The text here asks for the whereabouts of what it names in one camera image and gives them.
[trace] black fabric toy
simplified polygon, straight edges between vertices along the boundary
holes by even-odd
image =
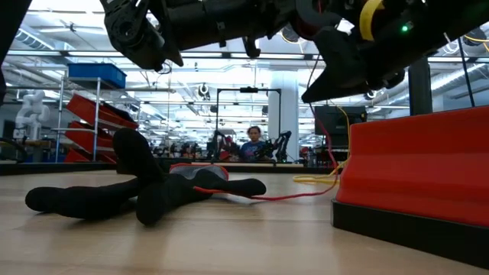
[[[227,181],[206,167],[191,167],[191,173],[184,173],[184,169],[180,173],[165,173],[153,158],[146,139],[135,130],[117,131],[113,145],[118,160],[136,179],[100,187],[37,187],[26,195],[26,205],[34,211],[71,218],[104,219],[117,215],[130,198],[137,196],[138,220],[153,225],[177,207],[211,197],[212,194],[196,191],[194,186],[246,197],[267,191],[259,180]]]

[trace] red cable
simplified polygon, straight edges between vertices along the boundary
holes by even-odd
[[[311,107],[311,111],[313,112],[314,119],[316,119],[316,113],[314,112],[313,106],[309,104]],[[329,157],[331,158],[333,162],[333,168],[336,170],[336,167],[338,164],[336,163],[335,157],[332,154],[332,144],[331,144],[331,137],[329,136],[329,133],[327,132],[326,128],[324,127],[324,124],[316,119],[316,121],[319,123],[319,127],[321,128],[321,131],[324,133],[326,136],[326,139],[328,140],[328,154]],[[335,182],[326,190],[321,191],[321,192],[308,192],[308,193],[300,193],[300,194],[295,194],[295,195],[288,195],[288,196],[278,196],[278,197],[267,197],[267,196],[251,196],[248,197],[249,199],[259,199],[259,200],[265,200],[265,201],[280,201],[280,200],[285,200],[285,199],[294,199],[294,198],[300,198],[300,197],[305,197],[305,196],[321,196],[329,192],[331,189],[335,188],[336,183],[338,182],[338,171],[335,173]],[[195,191],[201,192],[201,193],[206,193],[206,194],[232,194],[232,195],[238,195],[239,194],[233,194],[231,192],[226,192],[218,189],[205,189],[201,188],[198,186],[193,187]]]

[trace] woman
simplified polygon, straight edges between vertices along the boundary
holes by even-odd
[[[250,138],[250,141],[241,146],[239,151],[240,157],[244,161],[257,161],[254,152],[260,150],[265,145],[264,141],[260,141],[261,129],[258,126],[250,127],[248,129],[248,137]],[[264,157],[264,160],[269,160],[272,156],[273,153],[270,152]]]

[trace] metal frame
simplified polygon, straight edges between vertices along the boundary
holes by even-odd
[[[61,82],[61,89],[60,89],[60,104],[59,104],[59,110],[58,110],[58,127],[56,129],[53,129],[54,131],[57,131],[57,139],[56,139],[56,160],[55,162],[58,162],[58,156],[60,153],[60,137],[61,137],[61,132],[62,131],[88,131],[88,132],[93,132],[93,156],[92,156],[92,161],[96,161],[97,157],[97,137],[99,135],[99,108],[100,108],[100,89],[102,84],[104,86],[110,86],[109,83],[103,81],[101,78],[96,78],[96,79],[78,79],[78,78],[69,78],[67,79],[68,81],[86,81],[86,82],[95,82],[97,83],[97,89],[96,89],[96,110],[95,110],[95,122],[94,122],[94,129],[89,130],[89,129],[70,129],[70,128],[61,128],[61,115],[63,113],[63,94],[64,94],[64,87],[65,87],[65,81],[66,78],[63,77],[63,81]]]
[[[217,111],[215,112],[215,130],[219,129],[219,94],[221,92],[240,92],[239,88],[229,88],[229,89],[217,89]],[[278,92],[278,133],[280,133],[280,123],[282,118],[282,89],[257,89],[258,92]]]

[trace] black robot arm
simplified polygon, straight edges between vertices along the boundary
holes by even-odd
[[[272,154],[275,150],[277,153],[275,157],[277,158],[277,162],[285,162],[287,161],[287,144],[289,143],[290,136],[292,135],[291,131],[285,131],[280,133],[275,142],[272,140],[265,141],[265,145],[254,152],[254,155],[257,159],[262,159],[263,157]]]
[[[138,66],[160,71],[165,60],[183,65],[181,50],[242,38],[254,41],[290,24],[314,41],[327,64],[302,99],[315,102],[392,88],[404,68],[489,21],[488,0],[101,0],[112,46]],[[159,24],[153,26],[148,12]],[[338,31],[345,18],[355,27]]]

